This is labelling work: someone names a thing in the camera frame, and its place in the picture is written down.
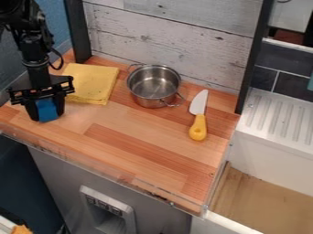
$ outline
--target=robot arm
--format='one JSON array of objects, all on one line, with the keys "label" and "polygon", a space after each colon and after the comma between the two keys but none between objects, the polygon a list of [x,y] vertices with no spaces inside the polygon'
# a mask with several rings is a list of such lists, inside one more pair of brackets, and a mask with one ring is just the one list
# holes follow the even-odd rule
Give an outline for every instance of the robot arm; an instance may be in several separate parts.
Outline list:
[{"label": "robot arm", "polygon": [[74,92],[73,77],[49,74],[48,53],[59,53],[52,47],[53,36],[45,15],[34,0],[2,0],[0,37],[3,28],[11,31],[28,73],[26,81],[16,83],[8,90],[12,104],[24,105],[34,121],[57,119],[64,113],[65,96]]}]

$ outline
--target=metal pot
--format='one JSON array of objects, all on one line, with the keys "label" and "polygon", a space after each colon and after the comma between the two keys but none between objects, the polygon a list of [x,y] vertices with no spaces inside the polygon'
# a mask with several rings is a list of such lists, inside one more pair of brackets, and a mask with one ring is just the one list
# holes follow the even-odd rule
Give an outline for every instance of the metal pot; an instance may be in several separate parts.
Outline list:
[{"label": "metal pot", "polygon": [[135,102],[146,108],[175,107],[171,104],[178,95],[181,102],[184,98],[178,93],[181,77],[173,69],[165,65],[143,65],[135,69],[127,79],[127,87],[132,92]]}]

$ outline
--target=tile wall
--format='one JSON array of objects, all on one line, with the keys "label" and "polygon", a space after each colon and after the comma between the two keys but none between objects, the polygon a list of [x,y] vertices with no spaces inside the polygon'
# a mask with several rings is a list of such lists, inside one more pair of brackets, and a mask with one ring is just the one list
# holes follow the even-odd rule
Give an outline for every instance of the tile wall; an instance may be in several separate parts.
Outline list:
[{"label": "tile wall", "polygon": [[313,101],[313,91],[308,90],[312,72],[313,53],[264,42],[254,68],[251,86]]}]

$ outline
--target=pot rim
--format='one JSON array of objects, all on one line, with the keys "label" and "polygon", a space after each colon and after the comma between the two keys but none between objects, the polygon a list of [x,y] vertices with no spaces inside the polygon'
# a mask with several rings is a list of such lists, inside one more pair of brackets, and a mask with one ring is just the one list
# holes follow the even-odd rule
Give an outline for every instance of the pot rim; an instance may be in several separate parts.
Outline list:
[{"label": "pot rim", "polygon": [[[173,73],[175,74],[176,78],[178,79],[178,86],[177,86],[176,90],[173,91],[172,93],[168,94],[167,96],[160,97],[160,98],[147,98],[147,97],[144,97],[144,96],[141,96],[141,95],[138,95],[138,94],[134,93],[133,90],[130,88],[130,80],[132,79],[132,77],[133,77],[137,72],[139,72],[140,70],[152,69],[152,68],[167,69],[167,70],[173,72]],[[170,97],[170,96],[172,96],[172,95],[176,95],[176,94],[178,93],[178,89],[179,89],[180,84],[181,84],[181,77],[180,77],[180,75],[179,75],[174,69],[172,69],[172,68],[169,67],[168,65],[148,65],[148,64],[144,65],[144,64],[143,64],[143,65],[141,65],[141,67],[135,69],[134,71],[132,71],[132,72],[128,75],[126,83],[127,83],[127,88],[128,88],[128,90],[130,90],[131,93],[132,93],[133,95],[135,95],[136,97],[142,98],[142,99],[146,99],[146,100],[157,101],[157,100],[162,100],[162,99],[168,98],[168,97]]]}]

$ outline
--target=yellow cloth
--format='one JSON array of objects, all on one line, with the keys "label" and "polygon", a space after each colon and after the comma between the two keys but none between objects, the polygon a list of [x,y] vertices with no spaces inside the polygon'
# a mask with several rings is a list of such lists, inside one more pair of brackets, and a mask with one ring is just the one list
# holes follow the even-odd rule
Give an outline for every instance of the yellow cloth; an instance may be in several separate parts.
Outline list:
[{"label": "yellow cloth", "polygon": [[118,68],[70,63],[63,75],[74,78],[75,92],[66,100],[106,105],[118,73]]}]

